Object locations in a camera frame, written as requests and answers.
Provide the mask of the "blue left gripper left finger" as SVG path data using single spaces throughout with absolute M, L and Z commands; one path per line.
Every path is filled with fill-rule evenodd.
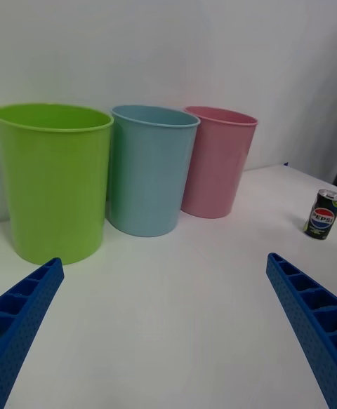
M 4 408 L 64 271 L 53 258 L 0 297 L 0 407 Z

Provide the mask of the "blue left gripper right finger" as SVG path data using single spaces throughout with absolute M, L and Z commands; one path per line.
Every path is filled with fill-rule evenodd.
M 337 407 L 336 296 L 276 253 L 266 274 L 329 408 Z

